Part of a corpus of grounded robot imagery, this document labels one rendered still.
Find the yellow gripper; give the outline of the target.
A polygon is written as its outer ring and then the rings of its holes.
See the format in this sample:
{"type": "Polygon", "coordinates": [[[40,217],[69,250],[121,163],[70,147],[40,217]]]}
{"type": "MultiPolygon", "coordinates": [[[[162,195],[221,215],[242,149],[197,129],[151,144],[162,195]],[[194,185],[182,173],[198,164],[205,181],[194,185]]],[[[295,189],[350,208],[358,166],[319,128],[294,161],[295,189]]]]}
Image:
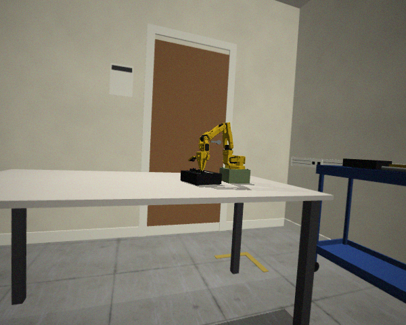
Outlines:
{"type": "Polygon", "coordinates": [[[204,170],[206,161],[210,158],[209,152],[196,152],[196,156],[192,156],[188,161],[195,161],[197,159],[200,171],[204,170]]]}

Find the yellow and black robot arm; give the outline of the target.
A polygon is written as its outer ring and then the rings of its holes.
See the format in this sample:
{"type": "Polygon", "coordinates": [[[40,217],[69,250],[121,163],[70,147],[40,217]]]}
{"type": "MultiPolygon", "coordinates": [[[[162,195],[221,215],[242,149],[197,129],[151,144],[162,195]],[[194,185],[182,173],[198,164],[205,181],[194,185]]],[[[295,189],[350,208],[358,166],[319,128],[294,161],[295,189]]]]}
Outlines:
{"type": "Polygon", "coordinates": [[[221,125],[217,125],[211,131],[206,132],[199,137],[199,149],[203,152],[209,152],[210,141],[214,136],[223,132],[223,164],[225,164],[225,168],[230,169],[245,169],[244,166],[244,156],[234,156],[233,153],[233,137],[231,132],[231,125],[230,123],[221,123],[221,125]],[[217,129],[219,128],[219,129],[217,129]],[[216,130],[215,130],[216,129],[216,130]],[[227,145],[227,141],[229,145],[227,145]],[[231,158],[230,158],[231,157],[231,158]],[[229,166],[243,166],[243,167],[229,167],[229,166]]]}

